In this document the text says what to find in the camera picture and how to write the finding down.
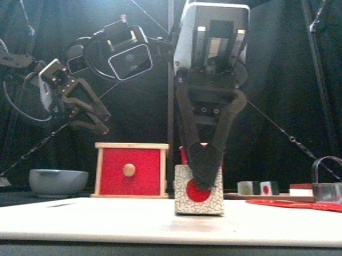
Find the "wooden box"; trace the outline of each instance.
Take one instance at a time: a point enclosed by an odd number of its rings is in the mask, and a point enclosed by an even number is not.
[[[167,144],[96,143],[94,197],[165,198]]]

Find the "white table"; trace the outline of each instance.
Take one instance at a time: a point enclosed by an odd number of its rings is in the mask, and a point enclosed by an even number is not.
[[[225,212],[222,217],[179,216],[171,199],[66,199],[0,208],[0,239],[7,249],[22,244],[16,241],[50,241],[291,248],[302,251],[295,255],[310,255],[304,254],[310,250],[317,250],[316,255],[340,255],[334,253],[342,249],[342,213],[253,205],[243,200],[226,200]],[[273,254],[257,250],[254,255]]]

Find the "red square panel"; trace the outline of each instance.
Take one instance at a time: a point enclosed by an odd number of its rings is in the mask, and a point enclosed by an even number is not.
[[[126,164],[135,166],[135,174],[123,174]],[[102,195],[161,194],[161,150],[104,148],[102,163]]]

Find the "red cloth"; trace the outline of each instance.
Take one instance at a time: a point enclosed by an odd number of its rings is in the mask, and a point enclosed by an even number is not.
[[[293,201],[285,201],[285,200],[263,200],[263,199],[250,199],[250,200],[246,200],[246,202],[250,204],[269,205],[275,207],[342,212],[342,205],[337,203],[329,203],[329,202],[306,203],[306,202],[293,202]]]

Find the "black backdrop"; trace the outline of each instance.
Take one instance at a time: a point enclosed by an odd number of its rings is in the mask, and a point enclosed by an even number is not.
[[[28,21],[35,28],[30,40],[20,1],[0,3],[0,38],[12,53],[31,52],[36,59],[50,62],[63,59],[63,49],[79,37],[90,36],[127,14],[130,24],[142,26],[149,37],[167,37],[133,1],[123,0],[24,0]],[[324,24],[320,24],[318,46],[328,87],[328,106],[333,117],[336,150],[329,143],[329,129],[313,65],[308,27],[299,0],[226,1],[251,7],[247,46],[249,81],[243,91],[249,100],[267,116],[295,136],[318,157],[341,156],[341,10],[342,3],[332,0]],[[310,1],[314,15],[321,1]],[[137,0],[137,3],[167,29],[169,2]],[[175,1],[178,21],[185,1]],[[112,84],[84,74],[98,95]],[[27,185],[32,168],[78,169],[90,172],[88,186],[95,183],[95,142],[167,143],[167,62],[157,62],[154,70],[138,81],[119,85],[103,97],[112,113],[110,133],[96,135],[70,127],[50,140],[8,172],[14,185]],[[36,89],[20,83],[8,84],[18,105],[38,114]],[[58,124],[39,124],[20,116],[0,93],[0,168],[4,171],[32,146],[58,128]],[[179,146],[175,133],[175,148]],[[230,134],[225,156],[225,188],[235,188],[241,180],[275,180],[281,188],[290,183],[310,182],[310,159],[290,143],[287,136],[249,105]],[[175,150],[175,164],[179,155]],[[334,181],[324,173],[322,181]]]

